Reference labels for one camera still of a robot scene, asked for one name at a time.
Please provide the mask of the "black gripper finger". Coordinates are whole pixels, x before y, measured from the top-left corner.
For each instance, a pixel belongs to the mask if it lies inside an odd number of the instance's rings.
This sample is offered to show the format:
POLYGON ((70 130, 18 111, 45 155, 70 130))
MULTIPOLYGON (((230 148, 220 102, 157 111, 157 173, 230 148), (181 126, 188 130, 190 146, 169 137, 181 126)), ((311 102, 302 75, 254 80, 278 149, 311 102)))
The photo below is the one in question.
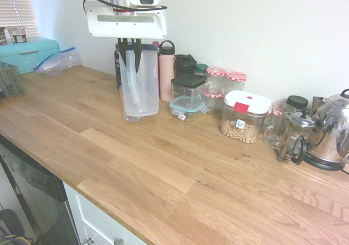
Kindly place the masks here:
POLYGON ((141 39, 132 38, 131 43, 133 46, 133 52, 134 52, 134 56, 135 56, 135 70, 136 70, 136 73, 138 73, 140 61, 141 61, 141 53, 142 53, 141 39))
POLYGON ((128 39, 118 38, 118 48, 120 56, 123 60, 125 66, 127 66, 127 49, 128 49, 128 39))

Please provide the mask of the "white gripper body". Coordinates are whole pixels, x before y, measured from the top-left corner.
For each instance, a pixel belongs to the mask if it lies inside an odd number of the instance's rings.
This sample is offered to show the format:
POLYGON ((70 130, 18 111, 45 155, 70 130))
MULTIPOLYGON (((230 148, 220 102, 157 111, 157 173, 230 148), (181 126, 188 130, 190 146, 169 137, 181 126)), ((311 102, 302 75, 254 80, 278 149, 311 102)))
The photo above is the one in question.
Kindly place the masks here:
POLYGON ((115 14, 113 8, 98 2, 85 4, 88 31, 94 37, 163 39, 167 18, 163 10, 115 14))

